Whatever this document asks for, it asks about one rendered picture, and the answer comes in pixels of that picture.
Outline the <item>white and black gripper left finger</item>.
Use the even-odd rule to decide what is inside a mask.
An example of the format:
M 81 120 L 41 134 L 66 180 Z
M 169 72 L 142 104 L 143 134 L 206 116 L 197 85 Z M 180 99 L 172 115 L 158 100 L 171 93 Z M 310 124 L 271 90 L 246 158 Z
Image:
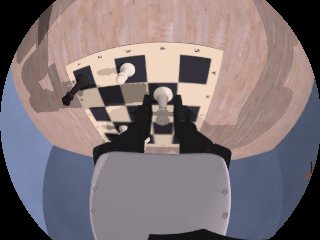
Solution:
M 127 130 L 111 142 L 93 148 L 94 166 L 103 153 L 113 151 L 145 153 L 145 140 L 151 134 L 152 115 L 151 95 L 145 94 L 142 105 L 138 105 L 135 120 L 128 124 Z

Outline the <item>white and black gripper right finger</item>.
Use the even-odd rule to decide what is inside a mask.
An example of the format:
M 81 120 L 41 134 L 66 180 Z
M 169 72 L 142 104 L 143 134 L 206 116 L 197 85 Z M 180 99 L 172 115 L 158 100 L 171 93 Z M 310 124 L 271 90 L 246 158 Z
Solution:
M 187 105 L 183 105 L 181 95 L 174 96 L 174 136 L 179 140 L 179 154 L 212 153 L 222 157 L 229 169 L 231 150 L 213 142 L 197 130 L 190 122 Z M 198 149 L 199 148 L 199 149 Z

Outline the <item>black chess queen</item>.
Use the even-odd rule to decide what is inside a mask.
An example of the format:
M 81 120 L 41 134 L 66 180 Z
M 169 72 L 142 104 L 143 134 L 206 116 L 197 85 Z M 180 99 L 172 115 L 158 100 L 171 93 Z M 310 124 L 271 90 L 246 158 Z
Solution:
M 70 102 L 74 99 L 74 95 L 82 88 L 86 89 L 89 84 L 89 78 L 85 74 L 80 74 L 77 76 L 76 84 L 70 92 L 66 93 L 66 96 L 62 97 L 63 105 L 69 106 Z

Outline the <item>black and white chessboard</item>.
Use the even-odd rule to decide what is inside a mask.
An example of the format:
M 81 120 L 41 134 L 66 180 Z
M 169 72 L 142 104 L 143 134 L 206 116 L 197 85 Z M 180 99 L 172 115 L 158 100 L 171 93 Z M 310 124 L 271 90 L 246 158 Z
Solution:
M 174 136 L 174 96 L 181 95 L 183 105 L 194 114 L 191 122 L 200 131 L 208 111 L 220 66 L 223 50 L 180 42 L 148 42 L 114 47 L 80 58 L 66 70 L 72 86 L 77 76 L 85 74 L 90 81 L 86 89 L 76 95 L 91 122 L 105 142 L 120 134 L 119 126 L 134 121 L 137 106 L 142 105 L 145 94 L 151 95 L 153 118 L 148 147 L 179 147 Z M 131 63 L 135 72 L 124 84 L 116 83 L 120 67 Z M 170 123 L 155 122 L 159 109 L 154 99 L 156 88 L 171 89 L 168 102 Z

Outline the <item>black chess king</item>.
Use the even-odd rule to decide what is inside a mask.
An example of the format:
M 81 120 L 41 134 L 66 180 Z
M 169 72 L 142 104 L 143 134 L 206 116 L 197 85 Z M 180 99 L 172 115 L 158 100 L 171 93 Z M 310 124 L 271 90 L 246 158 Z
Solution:
M 189 109 L 188 109 L 189 110 Z M 189 110 L 190 120 L 193 118 L 194 114 L 191 110 Z

